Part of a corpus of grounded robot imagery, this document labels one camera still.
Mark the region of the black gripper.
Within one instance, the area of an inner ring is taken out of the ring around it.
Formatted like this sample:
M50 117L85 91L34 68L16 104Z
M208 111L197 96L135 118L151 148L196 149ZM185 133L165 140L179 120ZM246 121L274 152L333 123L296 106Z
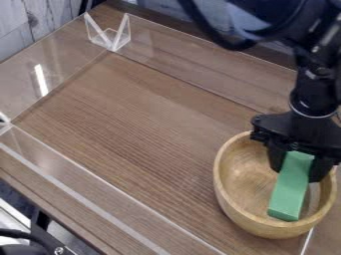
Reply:
M281 171L286 152L313 155L309 182L320 182L341 159L341 127L331 118L311 119L294 112L258 115L252 119L250 138L268 145L270 168Z

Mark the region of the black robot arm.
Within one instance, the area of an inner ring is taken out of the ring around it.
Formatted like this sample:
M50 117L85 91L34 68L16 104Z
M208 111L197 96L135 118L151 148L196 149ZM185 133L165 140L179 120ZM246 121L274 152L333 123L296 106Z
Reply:
M280 172L288 152L313 156L309 180L319 182L341 163L341 0L225 0L240 37L232 41L213 28L194 0L177 0L210 41L242 51L262 41L293 51L297 67L289 111L252 119L250 138L268 147L270 167Z

